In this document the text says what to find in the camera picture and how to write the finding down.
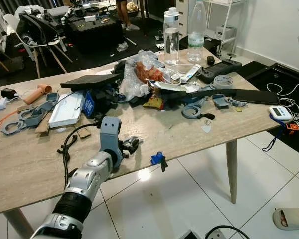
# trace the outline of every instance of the slipper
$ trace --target slipper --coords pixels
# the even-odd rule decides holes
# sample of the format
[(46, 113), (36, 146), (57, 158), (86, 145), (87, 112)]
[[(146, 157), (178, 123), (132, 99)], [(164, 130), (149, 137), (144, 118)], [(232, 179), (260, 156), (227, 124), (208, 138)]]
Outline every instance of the slipper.
[[(281, 211), (283, 212), (287, 226), (281, 224)], [(299, 230), (299, 209), (298, 208), (278, 208), (273, 213), (273, 221), (277, 228), (281, 230)]]

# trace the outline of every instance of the blue label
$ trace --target blue label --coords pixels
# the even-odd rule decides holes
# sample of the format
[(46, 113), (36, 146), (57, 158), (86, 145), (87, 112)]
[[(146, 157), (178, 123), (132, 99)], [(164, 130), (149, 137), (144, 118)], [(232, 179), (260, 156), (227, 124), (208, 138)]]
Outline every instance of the blue label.
[(90, 93), (88, 92), (86, 94), (85, 102), (84, 102), (84, 105), (83, 105), (83, 111), (84, 111), (86, 116), (90, 116), (92, 114), (92, 112), (94, 110), (94, 105), (95, 105), (95, 102), (92, 99)]

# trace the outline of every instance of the robotic arm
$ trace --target robotic arm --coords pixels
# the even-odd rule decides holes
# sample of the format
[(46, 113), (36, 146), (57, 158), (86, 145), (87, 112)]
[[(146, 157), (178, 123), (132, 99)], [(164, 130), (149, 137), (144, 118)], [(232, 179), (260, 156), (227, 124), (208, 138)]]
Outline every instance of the robotic arm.
[(123, 149), (132, 154), (138, 147), (137, 139), (130, 145), (118, 140), (120, 128), (119, 118), (103, 118), (100, 151), (74, 172), (52, 214), (47, 216), (30, 239), (81, 238), (83, 222), (101, 183), (109, 178), (113, 169), (120, 166)]

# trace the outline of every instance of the white tile floor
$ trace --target white tile floor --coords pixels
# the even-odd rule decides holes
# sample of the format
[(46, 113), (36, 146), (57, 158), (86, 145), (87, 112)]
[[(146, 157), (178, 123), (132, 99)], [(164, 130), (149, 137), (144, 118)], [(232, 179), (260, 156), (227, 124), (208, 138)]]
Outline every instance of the white tile floor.
[[(236, 57), (246, 64), (248, 58)], [(272, 222), (277, 207), (299, 208), (299, 154), (279, 140), (259, 133), (238, 140), (238, 198), (229, 201), (224, 145), (134, 172), (102, 184), (84, 222), (83, 239), (178, 239), (188, 230), (201, 238), (216, 225), (233, 225), (251, 239), (299, 239), (299, 231), (282, 231)], [(22, 210), (36, 228), (58, 198)], [(231, 239), (241, 239), (223, 230)], [(0, 239), (20, 239), (0, 214)]]

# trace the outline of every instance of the wooden table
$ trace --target wooden table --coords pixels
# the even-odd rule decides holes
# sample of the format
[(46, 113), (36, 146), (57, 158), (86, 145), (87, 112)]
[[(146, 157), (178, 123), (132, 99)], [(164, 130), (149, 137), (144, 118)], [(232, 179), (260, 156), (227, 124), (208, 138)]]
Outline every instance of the wooden table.
[[(204, 58), (212, 55), (204, 50)], [(186, 50), (181, 51), (181, 59), (186, 62)], [(52, 77), (7, 85), (22, 93), (35, 89), (38, 83), (52, 86), (60, 94), (69, 92), (69, 89), (60, 87), (60, 82), (69, 81), (83, 75), (94, 75), (98, 71), (111, 69), (115, 63), (102, 67), (77, 72), (61, 74)], [(234, 86), (239, 89), (256, 88), (236, 73), (230, 74), (234, 78)], [(44, 102), (41, 97), (36, 103)], [(8, 104), (5, 110), (0, 111), (0, 119), (24, 103), (16, 100)], [(129, 104), (120, 104), (115, 110), (109, 110), (107, 115), (117, 116), (122, 121), (120, 140), (133, 135), (143, 139), (134, 155), (124, 159), (118, 172), (112, 177), (118, 177), (133, 171), (151, 166), (150, 157), (162, 151), (167, 160), (191, 154), (203, 149), (226, 144), (227, 165), (230, 183), (231, 201), (236, 203), (237, 195), (237, 139), (261, 131), (277, 127), (277, 123), (268, 117), (268, 106), (248, 104), (242, 112), (235, 107), (219, 110), (211, 100), (202, 107), (202, 112), (216, 115), (212, 122), (212, 130), (205, 133), (201, 127), (206, 118), (186, 119), (181, 115), (181, 109), (176, 111), (159, 111), (142, 106), (131, 108)], [(7, 118), (4, 122), (17, 120), (17, 114)], [(81, 123), (90, 123), (83, 114)], [(35, 129), (29, 128), (12, 136), (5, 136), (0, 132), (0, 213), (4, 212), (8, 219), (17, 224), (21, 231), (31, 232), (23, 216), (22, 206), (42, 201), (63, 192), (64, 168), (62, 155), (56, 150), (63, 144), (66, 136), (74, 129), (69, 126), (64, 132), (50, 130), (48, 135), (35, 134)], [(80, 167), (97, 153), (100, 147), (99, 130), (89, 128), (91, 137), (78, 140), (70, 149), (71, 160), (69, 171)]]

